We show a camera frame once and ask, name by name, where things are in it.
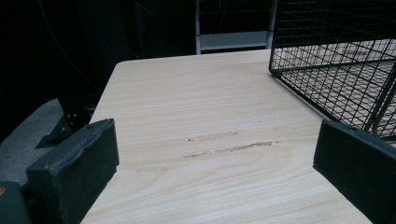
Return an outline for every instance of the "wooden table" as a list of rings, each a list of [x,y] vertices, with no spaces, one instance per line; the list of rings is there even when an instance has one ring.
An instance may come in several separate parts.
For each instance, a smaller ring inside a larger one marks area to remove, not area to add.
[[[322,116],[269,50],[120,63],[92,121],[120,166],[83,223],[370,223],[312,168]]]

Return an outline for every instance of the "wire mesh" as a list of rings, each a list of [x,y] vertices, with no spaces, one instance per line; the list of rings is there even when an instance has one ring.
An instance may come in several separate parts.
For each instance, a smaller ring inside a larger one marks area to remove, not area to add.
[[[396,139],[396,2],[279,1],[270,71],[330,119]]]

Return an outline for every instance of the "dark background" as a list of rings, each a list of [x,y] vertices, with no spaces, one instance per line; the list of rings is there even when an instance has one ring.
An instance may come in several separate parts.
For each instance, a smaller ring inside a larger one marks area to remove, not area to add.
[[[202,34],[267,27],[258,9],[270,1],[201,2]],[[194,0],[3,1],[0,143],[55,98],[86,122],[119,62],[195,54],[194,10]]]

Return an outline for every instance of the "scratch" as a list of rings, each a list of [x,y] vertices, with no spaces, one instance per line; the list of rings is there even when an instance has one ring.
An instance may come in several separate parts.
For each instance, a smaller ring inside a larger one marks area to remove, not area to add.
[[[204,155],[211,155],[211,154],[212,154],[211,151],[205,151],[205,152],[202,152],[202,153],[191,153],[189,155],[184,155],[183,157],[184,157],[184,159],[187,159],[187,158],[195,158],[195,157],[200,157],[200,156],[204,156]]]
[[[221,137],[226,137],[226,136],[232,136],[232,135],[237,135],[238,133],[215,133],[215,134],[210,134],[210,135],[204,135],[204,136],[199,136],[196,138],[190,138],[188,141],[193,142],[193,141],[198,141],[198,142],[203,142],[203,141],[210,141],[210,140],[215,140]]]
[[[260,142],[260,143],[254,143],[246,146],[241,146],[241,147],[229,147],[225,149],[218,149],[216,150],[217,153],[222,153],[222,152],[233,152],[233,151],[239,151],[239,150],[244,150],[250,147],[263,147],[263,146],[271,146],[272,142]]]
[[[153,166],[153,167],[142,167],[137,169],[138,173],[149,173],[156,171],[168,171],[168,170],[176,170],[186,166],[190,166],[189,164],[170,164],[165,166]]]

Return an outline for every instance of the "metal grid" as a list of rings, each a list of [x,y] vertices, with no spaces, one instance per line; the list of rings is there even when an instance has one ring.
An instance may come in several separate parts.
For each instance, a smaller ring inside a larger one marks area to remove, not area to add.
[[[270,71],[330,119],[395,140],[396,3],[279,1]]]

